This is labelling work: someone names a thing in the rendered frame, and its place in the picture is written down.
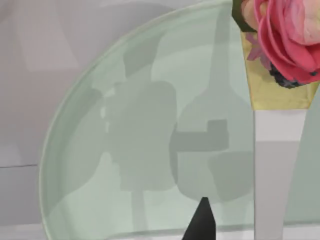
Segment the white and gold flower vase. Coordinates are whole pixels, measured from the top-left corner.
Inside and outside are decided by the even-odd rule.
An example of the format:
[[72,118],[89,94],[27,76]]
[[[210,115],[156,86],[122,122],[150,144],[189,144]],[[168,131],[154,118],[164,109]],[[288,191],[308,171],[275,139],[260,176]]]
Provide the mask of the white and gold flower vase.
[[[320,81],[320,0],[232,0],[232,17],[251,41],[247,59],[260,58],[286,89]],[[320,107],[304,128],[291,177],[285,219],[320,223]]]

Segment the pale green round plate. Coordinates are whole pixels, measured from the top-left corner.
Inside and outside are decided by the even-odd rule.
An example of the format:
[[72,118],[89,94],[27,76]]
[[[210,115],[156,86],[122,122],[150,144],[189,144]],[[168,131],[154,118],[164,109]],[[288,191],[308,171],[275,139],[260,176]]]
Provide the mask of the pale green round plate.
[[71,88],[39,171],[48,240],[320,240],[320,85],[285,89],[232,0],[122,37]]

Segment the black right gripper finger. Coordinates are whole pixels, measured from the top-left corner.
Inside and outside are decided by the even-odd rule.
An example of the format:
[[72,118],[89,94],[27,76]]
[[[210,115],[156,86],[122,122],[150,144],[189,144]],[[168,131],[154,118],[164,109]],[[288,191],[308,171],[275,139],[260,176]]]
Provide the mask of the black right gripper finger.
[[216,220],[208,197],[202,197],[181,240],[216,240]]

